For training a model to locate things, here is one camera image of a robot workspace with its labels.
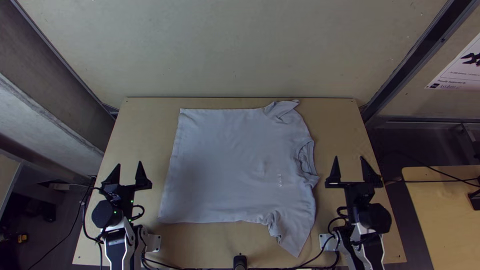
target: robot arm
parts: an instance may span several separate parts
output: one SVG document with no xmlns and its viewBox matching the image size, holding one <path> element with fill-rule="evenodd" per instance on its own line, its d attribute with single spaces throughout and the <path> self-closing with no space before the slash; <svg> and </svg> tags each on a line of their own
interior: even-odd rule
<svg viewBox="0 0 480 270">
<path fill-rule="evenodd" d="M 390 231 L 392 217 L 381 204 L 370 203 L 375 188 L 382 188 L 383 183 L 363 157 L 360 161 L 364 182 L 341 182 L 338 158 L 333 161 L 325 187 L 344 190 L 346 207 L 339 207 L 337 212 L 345 225 L 320 234 L 320 246 L 325 251 L 341 252 L 350 270 L 384 270 L 382 235 Z"/>
<path fill-rule="evenodd" d="M 105 255 L 111 270 L 140 270 L 145 252 L 160 251 L 162 237 L 149 234 L 142 225 L 132 222 L 142 216 L 132 216 L 135 192 L 152 188 L 152 182 L 145 174 L 142 162 L 138 162 L 135 184 L 120 184 L 120 164 L 101 183 L 100 201 L 91 214 L 95 226 L 101 229 L 105 244 Z"/>
</svg>

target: floor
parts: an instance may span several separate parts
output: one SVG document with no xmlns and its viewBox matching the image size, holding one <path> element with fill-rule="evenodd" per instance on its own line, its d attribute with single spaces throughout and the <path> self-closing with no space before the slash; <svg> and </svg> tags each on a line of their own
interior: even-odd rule
<svg viewBox="0 0 480 270">
<path fill-rule="evenodd" d="M 465 137 L 457 130 L 452 129 L 373 129 L 368 132 L 375 152 L 380 171 L 386 182 L 401 179 L 403 167 L 421 166 L 417 161 L 402 155 L 408 154 L 413 158 L 431 166 L 468 165 L 478 164 L 473 158 L 473 153 Z M 393 214 L 397 220 L 398 229 L 402 239 L 406 263 L 386 264 L 387 270 L 431 270 L 433 269 L 422 230 L 410 200 L 409 193 L 403 183 L 391 183 L 386 186 Z M 79 201 L 80 194 L 72 194 L 69 198 L 71 205 Z M 49 227 L 38 226 L 29 229 L 42 232 L 43 236 L 37 240 L 32 239 L 37 248 L 30 251 L 29 255 L 22 251 L 19 253 L 21 269 L 27 269 L 33 258 L 40 257 L 47 247 L 54 245 L 68 233 L 75 219 L 75 211 L 61 206 L 58 209 L 57 221 L 48 224 Z M 37 224 L 42 220 L 29 220 Z M 75 224 L 72 235 L 59 246 L 56 251 L 48 255 L 35 269 L 69 269 L 71 270 L 97 270 L 98 266 L 71 265 L 76 240 L 80 233 L 80 222 Z"/>
</svg>

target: cable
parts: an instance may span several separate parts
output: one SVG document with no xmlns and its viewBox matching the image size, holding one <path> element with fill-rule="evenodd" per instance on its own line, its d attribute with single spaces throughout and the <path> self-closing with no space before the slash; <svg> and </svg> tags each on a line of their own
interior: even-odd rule
<svg viewBox="0 0 480 270">
<path fill-rule="evenodd" d="M 143 255 L 140 257 L 140 259 L 145 260 L 145 261 L 147 261 L 147 262 L 151 262 L 151 263 L 157 264 L 157 265 L 161 265 L 161 266 L 164 266 L 164 267 L 167 267 L 167 268 L 172 268 L 172 269 L 177 269 L 177 270 L 184 270 L 183 268 L 179 268 L 179 267 L 171 266 L 171 265 L 168 265 L 168 264 L 165 264 L 165 263 L 161 263 L 161 262 L 159 262 L 159 261 L 147 259 L 147 258 L 145 258 Z"/>
<path fill-rule="evenodd" d="M 147 243 L 145 243 L 145 240 L 144 238 L 142 237 L 142 234 L 140 234 L 140 240 L 143 242 L 143 244 L 145 245 L 145 248 L 147 248 Z M 161 265 L 161 266 L 164 266 L 164 267 L 167 267 L 167 268 L 172 268 L 172 269 L 177 269 L 177 270 L 184 270 L 183 268 L 180 268 L 180 267 L 175 267 L 175 266 L 171 266 L 171 265 L 168 265 L 166 263 L 161 263 L 159 261 L 155 261 L 155 260 L 151 260 L 151 259 L 147 259 L 145 258 L 145 249 L 142 251 L 141 253 L 141 256 L 140 256 L 140 259 L 142 260 L 145 260 L 147 262 L 151 262 L 151 263 L 154 263 L 154 264 L 157 264 L 157 265 Z"/>
<path fill-rule="evenodd" d="M 78 211 L 76 212 L 75 221 L 73 222 L 73 225 L 71 226 L 71 229 L 70 229 L 70 231 L 68 232 L 68 234 L 67 234 L 60 242 L 58 242 L 55 246 L 53 246 L 52 248 L 50 248 L 49 251 L 47 251 L 39 260 L 37 260 L 34 264 L 32 264 L 27 270 L 30 270 L 30 269 L 32 269 L 34 266 L 36 266 L 41 260 L 43 260 L 48 254 L 50 254 L 50 252 L 52 252 L 56 247 L 58 247 L 61 243 L 63 243 L 63 242 L 72 234 L 72 231 L 74 230 L 75 224 L 77 224 L 77 220 L 79 219 L 80 209 L 82 209 L 82 204 L 83 204 L 83 202 L 84 202 L 84 200 L 85 200 L 85 197 L 86 197 L 87 194 L 89 193 L 90 188 L 91 188 L 91 185 L 88 186 L 88 188 L 87 188 L 86 191 L 85 191 L 85 194 L 84 194 L 83 197 L 81 198 L 80 205 L 78 206 Z"/>
<path fill-rule="evenodd" d="M 332 225 L 332 223 L 334 223 L 335 221 L 337 220 L 343 220 L 345 222 L 345 224 L 347 223 L 347 220 L 342 217 L 342 216 L 339 216 L 339 217 L 335 217 L 334 219 L 330 220 L 330 222 L 328 223 L 328 227 L 327 227 L 327 230 L 328 230 L 328 233 L 331 234 L 332 236 L 334 235 L 332 233 L 332 230 L 330 230 L 330 226 Z"/>
<path fill-rule="evenodd" d="M 102 252 L 102 244 L 100 242 L 97 242 L 98 248 L 100 249 L 100 270 L 104 267 L 104 255 Z"/>
<path fill-rule="evenodd" d="M 138 220 L 139 218 L 141 218 L 141 217 L 145 214 L 145 208 L 144 208 L 143 206 L 141 206 L 141 205 L 139 205 L 139 204 L 132 206 L 132 208 L 135 208 L 135 207 L 140 208 L 140 209 L 141 209 L 141 213 L 139 213 L 138 215 L 132 217 L 132 218 L 130 219 L 130 221 Z"/>
<path fill-rule="evenodd" d="M 151 269 L 147 266 L 147 264 L 145 263 L 144 260 L 141 259 L 140 262 L 141 262 L 141 265 L 143 265 L 143 267 L 144 267 L 146 270 L 151 270 Z"/>
<path fill-rule="evenodd" d="M 328 242 L 330 241 L 330 239 L 332 239 L 332 238 L 335 238 L 335 236 L 332 235 L 332 236 L 330 236 L 330 237 L 325 241 L 325 243 L 324 243 L 323 246 L 321 247 L 320 253 L 319 253 L 317 256 L 313 257 L 312 259 L 307 260 L 306 262 L 300 264 L 300 265 L 297 266 L 297 267 L 288 268 L 288 269 L 289 269 L 289 270 L 300 269 L 300 268 L 308 265 L 309 263 L 315 261 L 318 257 L 320 257 L 320 255 L 322 255 L 322 253 L 323 253 L 324 250 L 325 250 L 325 247 L 327 246 L 327 243 L 328 243 Z M 316 269 L 329 269 L 329 268 L 332 268 L 332 267 L 331 267 L 331 266 L 328 266 L 328 267 L 315 267 L 315 268 L 316 268 Z"/>
<path fill-rule="evenodd" d="M 410 159 L 410 160 L 413 160 L 413 161 L 417 162 L 418 164 L 420 164 L 420 165 L 422 165 L 422 166 L 424 166 L 424 167 L 429 168 L 430 170 L 432 170 L 432 171 L 434 171 L 434 172 L 437 172 L 437 173 L 439 173 L 439 174 L 441 174 L 441 175 L 444 175 L 444 176 L 448 176 L 448 177 L 450 177 L 450 178 L 452 178 L 452 179 L 455 179 L 456 181 L 455 181 L 455 180 L 435 180 L 435 181 L 404 181 L 404 180 L 391 180 L 391 181 L 389 181 L 389 182 L 405 182 L 405 183 L 463 182 L 463 183 L 465 183 L 465 184 L 467 184 L 467 185 L 480 188 L 480 185 L 467 182 L 467 181 L 471 181 L 471 180 L 476 180 L 476 179 L 478 179 L 478 178 L 460 179 L 460 178 L 455 177 L 455 176 L 453 176 L 453 175 L 450 175 L 450 174 L 448 174 L 448 173 L 446 173 L 446 172 L 437 170 L 437 169 L 435 169 L 435 168 L 433 168 L 433 167 L 425 164 L 424 162 L 422 162 L 422 161 L 420 161 L 420 160 L 418 160 L 418 159 L 416 159 L 416 158 L 414 158 L 414 157 L 412 157 L 412 156 L 410 156 L 410 155 L 408 155 L 408 154 L 406 154 L 406 153 L 400 152 L 400 151 L 398 151 L 398 150 L 395 150 L 395 151 L 392 151 L 392 152 L 389 152 L 389 153 L 385 154 L 385 155 L 381 158 L 381 160 L 384 159 L 386 156 L 388 156 L 388 155 L 390 155 L 390 154 L 399 154 L 399 155 L 401 155 L 401 156 L 404 156 L 404 157 L 406 157 L 406 158 L 408 158 L 408 159 Z"/>
<path fill-rule="evenodd" d="M 346 206 L 340 206 L 336 209 L 336 214 L 341 217 L 341 218 L 344 218 L 344 219 L 348 219 L 349 216 L 346 215 L 346 214 L 342 214 L 341 211 L 343 210 L 347 210 L 347 207 Z"/>
</svg>

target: metal frame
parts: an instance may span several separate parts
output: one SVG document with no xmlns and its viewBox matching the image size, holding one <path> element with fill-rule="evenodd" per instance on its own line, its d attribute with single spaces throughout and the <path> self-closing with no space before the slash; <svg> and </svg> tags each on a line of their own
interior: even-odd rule
<svg viewBox="0 0 480 270">
<path fill-rule="evenodd" d="M 449 0 L 413 45 L 400 65 L 361 112 L 367 125 L 418 73 L 479 5 L 480 0 Z"/>
<path fill-rule="evenodd" d="M 108 113 L 108 115 L 115 120 L 109 110 L 105 108 L 100 99 L 94 94 L 94 92 L 89 88 L 89 86 L 80 78 L 80 76 L 75 72 L 75 70 L 67 63 L 67 61 L 62 57 L 62 55 L 57 51 L 53 44 L 48 40 L 45 34 L 40 30 L 40 28 L 35 24 L 32 18 L 27 14 L 22 5 L 17 0 L 10 0 L 10 2 L 15 6 L 15 8 L 20 12 L 20 14 L 25 18 L 28 24 L 35 30 L 35 32 L 40 36 L 40 38 L 45 42 L 45 44 L 50 48 L 50 50 L 55 54 L 55 56 L 60 60 L 60 62 L 65 66 L 65 68 L 73 75 L 73 77 L 80 83 L 80 85 L 90 94 L 90 96 Z"/>
</svg>

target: metal bracket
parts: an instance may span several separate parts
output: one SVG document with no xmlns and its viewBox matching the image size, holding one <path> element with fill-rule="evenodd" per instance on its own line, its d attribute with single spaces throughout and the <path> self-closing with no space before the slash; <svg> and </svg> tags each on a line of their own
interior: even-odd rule
<svg viewBox="0 0 480 270">
<path fill-rule="evenodd" d="M 318 235 L 318 240 L 320 241 L 320 248 L 322 248 L 326 243 L 325 248 L 323 249 L 324 251 L 338 251 L 339 250 L 338 235 L 333 235 L 333 240 L 330 239 L 330 237 L 332 237 L 330 233 L 321 233 Z"/>
</svg>

